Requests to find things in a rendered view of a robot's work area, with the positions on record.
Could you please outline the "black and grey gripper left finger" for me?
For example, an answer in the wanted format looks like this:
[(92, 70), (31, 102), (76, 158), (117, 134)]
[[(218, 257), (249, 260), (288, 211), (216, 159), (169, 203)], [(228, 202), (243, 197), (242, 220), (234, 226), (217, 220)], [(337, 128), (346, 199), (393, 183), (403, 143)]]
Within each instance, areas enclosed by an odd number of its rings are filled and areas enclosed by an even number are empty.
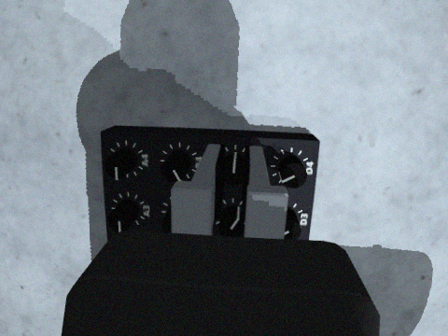
[(224, 162), (225, 145), (209, 144), (191, 181), (175, 182), (171, 189), (172, 233), (212, 235), (223, 198)]

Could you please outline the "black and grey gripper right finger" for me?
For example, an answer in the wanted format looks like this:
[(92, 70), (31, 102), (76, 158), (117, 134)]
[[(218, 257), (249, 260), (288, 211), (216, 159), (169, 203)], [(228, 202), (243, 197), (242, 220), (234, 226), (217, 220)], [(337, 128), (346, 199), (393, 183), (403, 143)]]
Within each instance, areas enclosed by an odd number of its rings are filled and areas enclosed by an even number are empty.
[(245, 146), (242, 203), (245, 237), (284, 239), (287, 202), (285, 186), (270, 184), (263, 147)]

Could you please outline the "black knob box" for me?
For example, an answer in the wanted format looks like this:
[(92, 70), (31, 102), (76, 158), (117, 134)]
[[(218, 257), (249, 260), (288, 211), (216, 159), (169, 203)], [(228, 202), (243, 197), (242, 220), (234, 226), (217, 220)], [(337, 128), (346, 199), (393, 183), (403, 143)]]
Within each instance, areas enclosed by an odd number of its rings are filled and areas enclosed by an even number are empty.
[(101, 131), (107, 241), (120, 231), (171, 232), (171, 189), (191, 181), (209, 144), (226, 147), (213, 235), (244, 237), (245, 146), (257, 146), (271, 186), (287, 189), (284, 239), (309, 240), (320, 147), (312, 133), (115, 125)]

